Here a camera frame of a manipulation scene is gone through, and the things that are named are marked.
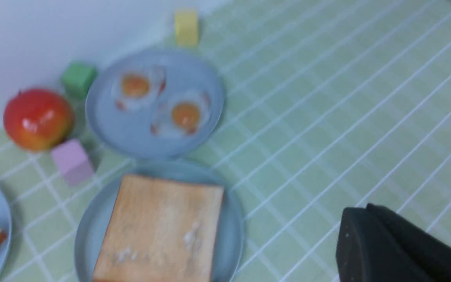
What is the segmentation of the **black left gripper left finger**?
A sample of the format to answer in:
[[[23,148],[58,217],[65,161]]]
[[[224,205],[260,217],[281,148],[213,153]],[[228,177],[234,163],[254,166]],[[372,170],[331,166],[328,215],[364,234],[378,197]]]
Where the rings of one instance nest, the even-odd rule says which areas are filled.
[[[435,282],[366,208],[345,208],[336,246],[342,282]]]

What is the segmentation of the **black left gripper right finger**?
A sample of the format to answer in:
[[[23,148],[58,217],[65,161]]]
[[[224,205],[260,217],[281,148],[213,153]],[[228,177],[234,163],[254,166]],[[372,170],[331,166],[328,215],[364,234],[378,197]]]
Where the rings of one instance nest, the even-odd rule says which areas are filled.
[[[435,282],[451,282],[451,247],[385,206],[367,204],[406,254]]]

